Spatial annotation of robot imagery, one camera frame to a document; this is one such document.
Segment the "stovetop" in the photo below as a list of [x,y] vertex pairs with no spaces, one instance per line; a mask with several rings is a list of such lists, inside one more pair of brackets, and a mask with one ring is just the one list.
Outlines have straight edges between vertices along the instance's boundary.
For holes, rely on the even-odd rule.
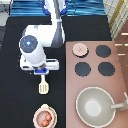
[[[76,112],[77,96],[87,87],[106,90],[115,103],[125,99],[126,87],[113,41],[66,43],[66,128],[91,128],[82,122]],[[107,128],[127,128],[127,116],[128,112],[122,115],[117,112]]]

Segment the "small bowl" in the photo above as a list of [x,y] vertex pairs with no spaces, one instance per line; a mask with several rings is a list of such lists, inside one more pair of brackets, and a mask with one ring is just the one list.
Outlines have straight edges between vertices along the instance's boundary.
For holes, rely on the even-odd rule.
[[[41,125],[42,121],[45,119],[46,113],[50,113],[52,119],[47,127]],[[35,128],[54,128],[57,122],[57,115],[53,108],[50,108],[47,104],[42,105],[34,115],[33,123]]]

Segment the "black burner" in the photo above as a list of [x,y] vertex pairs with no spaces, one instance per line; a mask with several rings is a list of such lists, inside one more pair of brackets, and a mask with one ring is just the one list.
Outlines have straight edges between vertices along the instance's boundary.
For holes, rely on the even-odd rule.
[[100,63],[98,70],[103,76],[112,76],[115,72],[114,66],[109,62]]
[[75,72],[79,76],[87,76],[91,71],[89,64],[86,62],[79,62],[75,66]]
[[100,57],[108,57],[111,54],[111,49],[106,45],[99,45],[96,48],[96,54]]

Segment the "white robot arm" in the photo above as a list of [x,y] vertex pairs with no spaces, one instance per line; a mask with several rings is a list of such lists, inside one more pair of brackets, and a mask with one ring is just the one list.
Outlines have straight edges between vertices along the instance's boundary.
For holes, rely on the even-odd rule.
[[48,4],[52,25],[28,25],[19,42],[22,53],[20,58],[21,69],[25,71],[34,70],[36,75],[48,74],[49,70],[59,69],[59,61],[46,59],[43,47],[59,48],[65,42],[58,0],[48,0]]

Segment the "stove burner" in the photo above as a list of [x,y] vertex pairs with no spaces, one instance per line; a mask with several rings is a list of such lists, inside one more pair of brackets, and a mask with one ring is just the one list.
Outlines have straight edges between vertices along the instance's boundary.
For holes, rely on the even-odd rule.
[[79,58],[84,58],[88,55],[89,50],[85,44],[77,43],[73,46],[72,52]]
[[86,62],[79,62],[75,66],[75,72],[79,76],[87,76],[91,71],[89,64]]
[[111,54],[111,49],[106,45],[99,45],[96,48],[96,54],[100,57],[106,58]]
[[109,62],[100,63],[98,70],[103,76],[112,76],[115,72],[114,66]]

